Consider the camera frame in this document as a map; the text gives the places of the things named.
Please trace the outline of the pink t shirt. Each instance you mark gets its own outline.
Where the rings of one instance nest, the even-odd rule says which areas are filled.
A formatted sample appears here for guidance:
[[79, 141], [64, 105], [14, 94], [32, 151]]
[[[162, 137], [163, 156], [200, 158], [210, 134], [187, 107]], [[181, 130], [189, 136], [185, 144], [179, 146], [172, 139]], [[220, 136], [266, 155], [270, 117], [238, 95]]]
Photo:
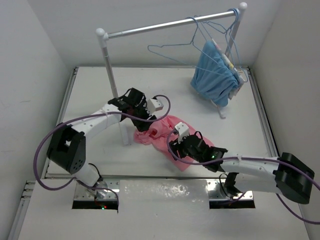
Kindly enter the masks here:
[[165, 118], [153, 122], [147, 131], [139, 132], [135, 130], [133, 140], [138, 144], [152, 145], [157, 151], [161, 152], [172, 162], [181, 172], [185, 171], [190, 165], [175, 160], [168, 151], [167, 137], [178, 123], [184, 123], [189, 128], [189, 133], [194, 134], [196, 130], [187, 122], [174, 116], [167, 115]]

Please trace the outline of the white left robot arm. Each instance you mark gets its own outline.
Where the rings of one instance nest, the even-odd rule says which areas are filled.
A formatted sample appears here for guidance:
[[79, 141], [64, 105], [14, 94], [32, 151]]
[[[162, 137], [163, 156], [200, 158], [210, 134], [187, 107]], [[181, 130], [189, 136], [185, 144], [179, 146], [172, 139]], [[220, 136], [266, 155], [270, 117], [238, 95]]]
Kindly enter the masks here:
[[145, 132], [157, 120], [155, 112], [163, 104], [156, 97], [147, 99], [145, 94], [135, 88], [107, 102], [87, 118], [70, 123], [61, 123], [52, 135], [47, 157], [67, 171], [93, 194], [107, 187], [103, 178], [86, 160], [87, 143], [108, 127], [130, 118], [139, 132]]

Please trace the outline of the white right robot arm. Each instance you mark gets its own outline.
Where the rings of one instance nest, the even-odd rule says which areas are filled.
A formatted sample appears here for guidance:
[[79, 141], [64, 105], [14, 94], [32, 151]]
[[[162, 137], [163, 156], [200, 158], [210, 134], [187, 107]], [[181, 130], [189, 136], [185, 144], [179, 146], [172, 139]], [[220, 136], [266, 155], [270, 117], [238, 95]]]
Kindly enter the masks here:
[[166, 146], [175, 161], [226, 174], [223, 190], [229, 196], [257, 191], [282, 195], [298, 204], [310, 202], [315, 173], [291, 153], [269, 158], [225, 157], [227, 149], [208, 145], [201, 135], [181, 137], [176, 130], [169, 133]]

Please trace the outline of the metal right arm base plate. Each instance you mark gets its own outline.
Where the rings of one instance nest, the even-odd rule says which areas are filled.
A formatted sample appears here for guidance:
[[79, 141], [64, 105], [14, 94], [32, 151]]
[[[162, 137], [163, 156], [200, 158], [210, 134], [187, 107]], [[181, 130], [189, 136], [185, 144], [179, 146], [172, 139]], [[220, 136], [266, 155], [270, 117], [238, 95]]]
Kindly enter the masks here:
[[[230, 200], [230, 194], [227, 193], [225, 195], [225, 192], [222, 190], [221, 184], [223, 185], [225, 182], [225, 179], [219, 180], [216, 179], [207, 179], [207, 192], [208, 197], [210, 201], [226, 201]], [[236, 196], [232, 197], [232, 200], [235, 200], [239, 198], [242, 195], [242, 193], [239, 193]], [[254, 195], [252, 191], [247, 191], [243, 197], [240, 198], [241, 201], [251, 201], [254, 200]]]

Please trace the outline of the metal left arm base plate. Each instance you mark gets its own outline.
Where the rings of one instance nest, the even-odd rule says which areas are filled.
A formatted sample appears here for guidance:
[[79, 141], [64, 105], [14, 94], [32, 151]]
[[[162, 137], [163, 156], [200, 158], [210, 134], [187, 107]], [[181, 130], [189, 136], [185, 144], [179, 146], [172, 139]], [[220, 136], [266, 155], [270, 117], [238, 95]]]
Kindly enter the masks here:
[[102, 181], [96, 186], [98, 190], [87, 188], [80, 183], [76, 183], [74, 197], [75, 201], [93, 201], [96, 198], [99, 201], [116, 201], [116, 194], [120, 191], [120, 183], [118, 181]]

